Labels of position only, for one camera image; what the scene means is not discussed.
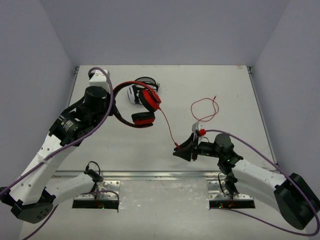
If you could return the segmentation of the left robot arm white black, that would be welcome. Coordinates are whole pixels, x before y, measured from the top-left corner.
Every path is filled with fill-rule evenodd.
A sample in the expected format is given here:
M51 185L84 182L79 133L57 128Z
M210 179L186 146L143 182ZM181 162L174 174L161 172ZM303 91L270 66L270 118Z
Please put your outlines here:
M0 189L1 202L11 207L17 219L37 224L58 204L93 191L103 181L99 173L86 167L72 179L48 185L62 162L101 126L109 104L110 94L104 88L89 86L80 100L58 116L24 172Z

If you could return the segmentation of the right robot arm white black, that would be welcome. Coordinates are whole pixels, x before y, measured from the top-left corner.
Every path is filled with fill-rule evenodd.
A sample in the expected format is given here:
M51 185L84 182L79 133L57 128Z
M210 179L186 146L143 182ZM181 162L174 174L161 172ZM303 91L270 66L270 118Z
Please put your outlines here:
M225 175L225 187L231 195L245 194L257 198L277 210L293 228L302 231L312 219L320 221L320 200L307 182L297 173L272 172L250 163L237 154L233 134L217 130L214 142L200 140L207 133L193 132L182 144L177 144L173 156L188 162L198 156L218 159L217 166Z

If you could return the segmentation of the red black headphones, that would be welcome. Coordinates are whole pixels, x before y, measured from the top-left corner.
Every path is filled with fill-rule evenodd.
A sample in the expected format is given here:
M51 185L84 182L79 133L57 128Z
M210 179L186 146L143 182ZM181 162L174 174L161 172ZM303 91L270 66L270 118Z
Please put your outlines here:
M147 112L138 112L131 115L132 123L125 120L117 106L116 106L116 96L125 87L129 87L131 85L139 85L142 86L143 89L139 91L137 94L142 105L147 109ZM158 94L146 83L141 81L126 81L120 83L113 89L113 106L112 106L112 114L123 124L132 127L132 128L147 128L153 125L155 121L154 112L160 109L161 99Z

